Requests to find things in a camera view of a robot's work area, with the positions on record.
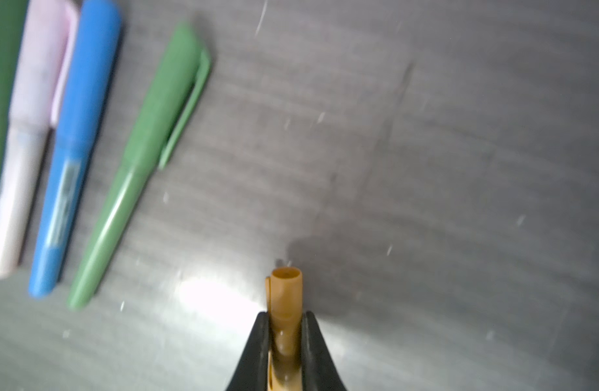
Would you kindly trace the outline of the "blue pen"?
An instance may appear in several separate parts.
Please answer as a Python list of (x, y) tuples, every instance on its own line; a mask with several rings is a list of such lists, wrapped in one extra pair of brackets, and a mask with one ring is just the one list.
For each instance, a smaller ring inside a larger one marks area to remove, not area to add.
[(112, 1), (83, 3), (56, 129), (28, 293), (50, 295), (66, 248), (101, 122), (122, 16)]

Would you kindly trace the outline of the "pink pen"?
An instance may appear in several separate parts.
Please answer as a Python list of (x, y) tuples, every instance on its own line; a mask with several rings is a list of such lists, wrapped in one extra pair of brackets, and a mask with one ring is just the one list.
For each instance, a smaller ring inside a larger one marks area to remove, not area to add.
[(19, 265), (45, 146), (58, 125), (78, 25), (74, 1), (28, 5), (0, 183), (0, 280)]

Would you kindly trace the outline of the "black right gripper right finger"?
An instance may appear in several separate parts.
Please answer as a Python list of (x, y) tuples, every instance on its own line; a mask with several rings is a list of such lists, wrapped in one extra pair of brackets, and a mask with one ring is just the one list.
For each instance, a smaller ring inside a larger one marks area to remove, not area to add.
[(347, 391), (312, 311), (301, 322), (301, 367), (303, 390)]

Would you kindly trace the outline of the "brown pen cap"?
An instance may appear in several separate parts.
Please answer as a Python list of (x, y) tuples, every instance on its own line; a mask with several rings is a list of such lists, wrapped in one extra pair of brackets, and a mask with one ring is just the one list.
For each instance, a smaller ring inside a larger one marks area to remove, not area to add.
[(270, 390), (301, 390), (303, 274), (295, 267), (273, 270), (265, 280), (271, 345)]

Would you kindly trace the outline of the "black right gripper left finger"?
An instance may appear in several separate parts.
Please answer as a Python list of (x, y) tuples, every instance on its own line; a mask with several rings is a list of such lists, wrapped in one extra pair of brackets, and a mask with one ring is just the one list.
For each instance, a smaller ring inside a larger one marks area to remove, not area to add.
[(250, 331), (227, 391), (267, 391), (270, 325), (267, 312), (260, 312)]

